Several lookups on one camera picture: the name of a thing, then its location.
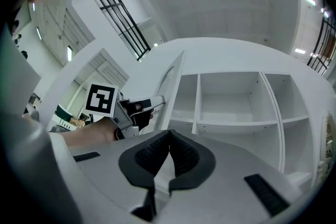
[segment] ceiling light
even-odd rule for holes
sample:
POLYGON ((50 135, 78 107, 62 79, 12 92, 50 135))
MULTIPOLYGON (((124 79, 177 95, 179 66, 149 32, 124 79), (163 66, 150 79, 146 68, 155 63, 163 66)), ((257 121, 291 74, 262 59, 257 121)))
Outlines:
POLYGON ((72 49, 69 46, 67 47, 67 53, 68 53, 68 61, 70 62, 72 60, 72 49))
POLYGON ((38 36, 39 36, 40 40, 42 40, 41 35, 40 35, 40 31, 38 30, 38 28, 36 28, 36 30, 37 30, 37 33, 38 33, 38 36))
POLYGON ((306 53, 305 50, 300 50, 300 49, 295 49, 295 52, 298 52, 300 54, 305 54, 306 53))
POLYGON ((309 3, 313 4, 314 6, 316 6, 316 3, 314 0, 307 0, 309 3))

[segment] black railing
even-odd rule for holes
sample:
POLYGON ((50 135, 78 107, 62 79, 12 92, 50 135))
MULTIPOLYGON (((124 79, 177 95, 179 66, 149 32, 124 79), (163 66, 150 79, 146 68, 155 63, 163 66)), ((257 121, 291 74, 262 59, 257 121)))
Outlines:
POLYGON ((151 48, 128 12, 122 0, 99 0, 100 9, 111 17, 114 25, 119 30, 119 36, 125 42, 128 49, 139 61, 151 48))
POLYGON ((313 53, 310 56, 307 66, 319 74, 324 74, 335 54, 336 41, 336 20, 332 14, 328 18, 323 16, 320 34, 313 53))

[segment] metal railing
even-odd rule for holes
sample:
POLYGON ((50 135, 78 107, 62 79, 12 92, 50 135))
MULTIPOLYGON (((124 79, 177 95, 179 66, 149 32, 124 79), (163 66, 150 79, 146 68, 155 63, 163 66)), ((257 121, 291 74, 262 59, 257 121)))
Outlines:
POLYGON ((122 0, 99 0, 102 12, 106 11, 117 28, 120 38, 128 49, 139 61, 151 50, 146 39, 142 35, 132 16, 128 12, 122 0))
POLYGON ((311 67, 321 75, 328 69, 335 54, 335 34, 336 20, 334 15, 332 14, 332 16, 329 16, 328 18, 323 16, 316 46, 307 63, 307 66, 311 67))

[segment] black slot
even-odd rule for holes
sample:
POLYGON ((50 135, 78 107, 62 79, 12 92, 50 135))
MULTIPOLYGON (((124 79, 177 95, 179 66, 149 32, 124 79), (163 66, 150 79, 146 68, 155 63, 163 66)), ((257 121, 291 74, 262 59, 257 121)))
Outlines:
POLYGON ((89 153, 76 155, 73 158, 75 159, 75 161, 77 163, 77 162, 86 161, 87 159, 92 159, 92 158, 95 158, 95 157, 98 157, 98 156, 100 156, 100 154, 97 151, 92 151, 92 152, 89 152, 89 153))
POLYGON ((289 206, 260 175, 246 176, 244 180, 272 217, 284 211, 289 206))

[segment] white cabinet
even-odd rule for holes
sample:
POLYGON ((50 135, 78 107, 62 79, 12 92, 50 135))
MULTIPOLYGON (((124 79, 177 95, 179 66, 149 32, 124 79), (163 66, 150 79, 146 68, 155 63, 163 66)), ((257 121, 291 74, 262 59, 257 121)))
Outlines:
POLYGON ((310 122, 288 74, 181 76, 168 128, 242 147, 283 172, 303 191, 311 186, 310 122))

